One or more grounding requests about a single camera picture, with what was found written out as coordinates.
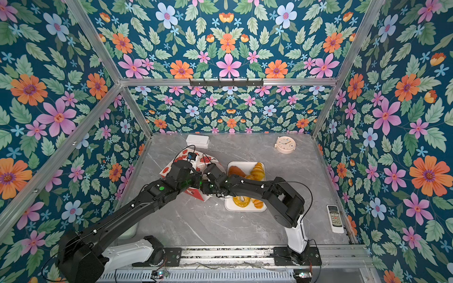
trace metal base plate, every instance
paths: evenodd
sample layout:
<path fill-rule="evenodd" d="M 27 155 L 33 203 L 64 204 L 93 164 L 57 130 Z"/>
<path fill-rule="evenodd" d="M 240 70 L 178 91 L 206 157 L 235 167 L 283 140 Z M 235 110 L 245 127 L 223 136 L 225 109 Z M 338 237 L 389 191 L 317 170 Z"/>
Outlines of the metal base plate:
<path fill-rule="evenodd" d="M 277 255 L 274 257 L 275 265 L 294 265 L 291 260 L 285 259 L 290 258 L 288 247 L 274 247 L 274 254 Z M 312 266 L 321 266 L 322 264 L 319 250 L 316 247 L 307 247 L 306 250 L 302 253 L 302 258 L 302 265 L 309 266 L 311 264 Z"/>

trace donut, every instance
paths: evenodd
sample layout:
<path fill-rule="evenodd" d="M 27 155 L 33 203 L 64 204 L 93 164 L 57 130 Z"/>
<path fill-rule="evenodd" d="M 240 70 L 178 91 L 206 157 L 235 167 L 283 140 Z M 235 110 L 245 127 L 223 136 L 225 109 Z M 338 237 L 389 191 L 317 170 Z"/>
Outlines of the donut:
<path fill-rule="evenodd" d="M 246 207 L 250 203 L 250 198 L 249 197 L 242 197 L 244 200 L 241 200 L 241 197 L 234 197 L 233 201 L 234 203 L 239 206 L 239 207 Z"/>

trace gray marble countertop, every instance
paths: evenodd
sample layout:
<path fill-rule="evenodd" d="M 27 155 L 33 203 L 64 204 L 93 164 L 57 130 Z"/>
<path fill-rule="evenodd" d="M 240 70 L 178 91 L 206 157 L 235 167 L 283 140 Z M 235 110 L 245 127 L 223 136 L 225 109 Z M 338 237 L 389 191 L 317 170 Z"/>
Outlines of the gray marble countertop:
<path fill-rule="evenodd" d="M 276 176 L 287 181 L 299 181 L 310 187 L 313 205 L 304 218 L 308 238 L 318 244 L 347 244 L 346 234 L 331 232 L 326 205 L 336 204 L 321 163 L 317 158 L 309 135 L 291 135 L 296 141 L 296 150 L 281 154 L 274 144 L 281 134 L 213 134 L 208 149 L 199 149 L 216 157 L 226 168 L 231 161 L 260 161 L 266 170 L 266 179 Z M 186 134 L 152 137 L 143 166 L 129 199 L 138 194 L 145 185 L 160 178 L 159 172 L 180 152 L 186 144 Z M 311 201 L 310 193 L 299 184 L 291 184 L 305 199 L 305 209 Z M 211 197 L 202 202 L 188 194 L 180 194 L 159 211 L 139 222 L 136 235 L 122 243 L 153 235 L 164 245 L 286 245 L 283 226 L 271 213 L 228 211 L 224 200 Z"/>

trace pastry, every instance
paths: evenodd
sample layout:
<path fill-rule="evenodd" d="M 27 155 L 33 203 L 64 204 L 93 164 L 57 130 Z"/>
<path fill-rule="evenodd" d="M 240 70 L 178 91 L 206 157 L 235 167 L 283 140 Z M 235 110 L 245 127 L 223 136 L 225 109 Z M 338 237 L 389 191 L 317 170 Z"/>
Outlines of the pastry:
<path fill-rule="evenodd" d="M 260 200 L 253 199 L 252 202 L 253 202 L 253 205 L 254 205 L 257 209 L 261 209 L 261 208 L 263 208 L 263 206 L 264 206 L 264 202 L 262 202 L 262 201 L 260 201 Z"/>
<path fill-rule="evenodd" d="M 244 171 L 242 171 L 237 166 L 231 166 L 230 169 L 228 169 L 228 176 L 231 176 L 231 175 L 238 175 L 239 177 L 245 177 L 246 176 Z"/>
<path fill-rule="evenodd" d="M 249 197 L 234 197 L 233 201 L 239 207 L 246 207 L 250 203 L 250 198 Z"/>

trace orange flower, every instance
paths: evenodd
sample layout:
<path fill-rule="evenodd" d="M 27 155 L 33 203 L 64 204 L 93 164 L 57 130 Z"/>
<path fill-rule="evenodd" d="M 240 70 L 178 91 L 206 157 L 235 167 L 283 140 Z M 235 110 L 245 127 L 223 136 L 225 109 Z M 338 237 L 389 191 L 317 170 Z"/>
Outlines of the orange flower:
<path fill-rule="evenodd" d="M 113 44 L 116 44 L 116 49 L 120 50 L 121 52 L 125 54 L 132 53 L 134 46 L 132 46 L 132 43 L 130 43 L 130 39 L 123 36 L 123 34 L 113 34 L 112 42 Z"/>
<path fill-rule="evenodd" d="M 420 79 L 416 78 L 417 75 L 411 74 L 410 76 L 405 75 L 400 82 L 396 84 L 395 96 L 399 101 L 409 101 L 412 99 L 412 96 L 416 95 L 419 92 Z"/>
<path fill-rule="evenodd" d="M 298 128 L 305 128 L 309 123 L 310 121 L 308 119 L 300 119 L 299 121 L 297 121 L 296 125 Z"/>
<path fill-rule="evenodd" d="M 414 161 L 415 167 L 411 167 L 409 175 L 414 177 L 412 184 L 415 188 L 422 188 L 422 194 L 429 197 L 433 196 L 433 190 L 437 196 L 447 194 L 444 186 L 453 186 L 453 177 L 444 173 L 450 172 L 450 167 L 445 161 L 437 163 L 435 156 L 427 155 L 425 160 L 421 157 Z"/>
<path fill-rule="evenodd" d="M 266 68 L 265 73 L 266 78 L 268 79 L 283 79 L 284 76 L 288 73 L 286 68 L 288 65 L 282 60 L 276 60 L 275 62 L 269 63 L 269 68 Z"/>
<path fill-rule="evenodd" d="M 428 103 L 435 103 L 437 100 L 437 94 L 435 90 L 430 90 L 425 94 L 424 97 L 425 101 Z"/>
<path fill-rule="evenodd" d="M 352 12 L 347 12 L 346 14 L 344 14 L 343 22 L 349 21 L 352 18 L 352 15 L 354 15 L 354 13 L 352 13 Z"/>
<path fill-rule="evenodd" d="M 100 13 L 99 16 L 100 16 L 101 19 L 103 19 L 106 23 L 109 23 L 109 22 L 110 22 L 110 16 L 107 15 L 106 13 Z"/>
<path fill-rule="evenodd" d="M 107 92 L 106 81 L 104 78 L 99 76 L 98 73 L 89 74 L 89 81 L 87 81 L 87 87 L 90 88 L 90 93 L 92 96 L 96 96 L 96 99 L 101 100 Z"/>
<path fill-rule="evenodd" d="M 231 53 L 231 51 L 236 48 L 234 46 L 235 43 L 236 40 L 233 38 L 231 34 L 224 34 L 223 38 L 220 40 L 221 48 L 226 53 Z"/>
<path fill-rule="evenodd" d="M 349 220 L 349 223 L 351 224 L 351 227 L 352 227 L 352 231 L 354 232 L 354 235 L 357 236 L 357 224 L 354 220 L 352 220 L 352 217 L 350 215 L 347 216 L 347 219 Z"/>
<path fill-rule="evenodd" d="M 214 35 L 213 34 L 208 34 L 208 36 L 206 37 L 206 41 L 207 42 L 214 42 Z"/>
<path fill-rule="evenodd" d="M 110 176 L 109 178 L 112 182 L 116 182 L 120 179 L 121 173 L 123 173 L 123 169 L 121 169 L 121 165 L 119 163 L 113 164 L 112 169 L 110 169 Z"/>
<path fill-rule="evenodd" d="M 139 156 L 143 153 L 143 150 L 145 149 L 145 144 L 141 144 L 139 146 Z"/>
<path fill-rule="evenodd" d="M 228 14 L 225 14 L 225 13 L 220 13 L 219 14 L 219 19 L 222 23 L 231 23 L 234 19 L 234 14 L 232 13 L 228 13 Z"/>
<path fill-rule="evenodd" d="M 242 34 L 241 35 L 241 41 L 246 43 L 250 40 L 249 36 L 247 34 Z"/>
<path fill-rule="evenodd" d="M 11 93 L 14 96 L 18 96 L 20 102 L 23 104 L 30 104 L 31 106 L 38 105 L 38 102 L 43 102 L 44 98 L 47 97 L 47 88 L 43 82 L 39 81 L 39 78 L 35 76 L 29 77 L 26 74 L 20 75 L 20 80 L 12 80 Z"/>
<path fill-rule="evenodd" d="M 344 166 L 343 163 L 339 163 L 337 165 L 337 173 L 338 173 L 338 176 L 343 179 L 344 177 L 346 177 L 346 173 L 347 173 L 347 169 L 346 167 Z"/>
<path fill-rule="evenodd" d="M 16 190 L 21 191 L 32 177 L 31 170 L 25 170 L 28 164 L 22 160 L 14 163 L 12 158 L 0 159 L 0 193 L 7 200 L 16 196 Z"/>
<path fill-rule="evenodd" d="M 161 119 L 156 119 L 156 120 L 154 120 L 154 124 L 155 124 L 156 127 L 158 127 L 159 129 L 165 129 L 165 128 L 167 127 L 167 122 L 162 121 Z"/>
<path fill-rule="evenodd" d="M 351 99 L 357 99 L 358 96 L 362 93 L 362 87 L 365 85 L 363 81 L 362 74 L 356 74 L 349 81 L 349 86 L 347 87 L 348 97 Z"/>
<path fill-rule="evenodd" d="M 431 60 L 429 61 L 429 63 L 431 63 L 431 66 L 437 66 L 440 63 L 442 63 L 446 58 L 447 58 L 447 56 L 445 56 L 445 54 L 443 54 L 443 53 L 435 53 L 431 57 Z"/>
<path fill-rule="evenodd" d="M 176 63 L 171 63 L 170 73 L 174 76 L 175 79 L 191 79 L 193 78 L 193 70 L 189 68 L 189 63 L 182 62 L 181 60 L 176 60 Z"/>
<path fill-rule="evenodd" d="M 237 126 L 237 122 L 236 120 L 234 119 L 229 119 L 227 122 L 226 122 L 226 125 L 230 128 L 234 128 Z"/>
<path fill-rule="evenodd" d="M 384 271 L 384 281 L 386 283 L 401 283 L 401 280 L 395 277 L 395 273 L 389 270 Z"/>
<path fill-rule="evenodd" d="M 341 33 L 333 33 L 331 36 L 327 36 L 326 42 L 323 44 L 324 52 L 333 53 L 340 48 L 341 43 L 343 43 L 343 35 Z"/>

